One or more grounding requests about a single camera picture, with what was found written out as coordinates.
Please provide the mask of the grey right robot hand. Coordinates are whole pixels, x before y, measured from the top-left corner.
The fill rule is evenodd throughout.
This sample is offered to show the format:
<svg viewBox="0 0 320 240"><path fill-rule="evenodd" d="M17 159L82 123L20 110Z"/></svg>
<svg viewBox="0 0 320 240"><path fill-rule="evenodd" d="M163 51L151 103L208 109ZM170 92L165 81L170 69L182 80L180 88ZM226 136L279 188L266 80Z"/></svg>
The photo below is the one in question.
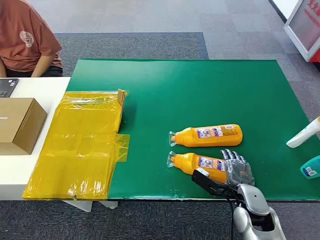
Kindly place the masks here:
<svg viewBox="0 0 320 240"><path fill-rule="evenodd" d="M240 184L255 185L251 167L243 156L229 149L220 150L226 174L226 183L230 188L235 189Z"/></svg>

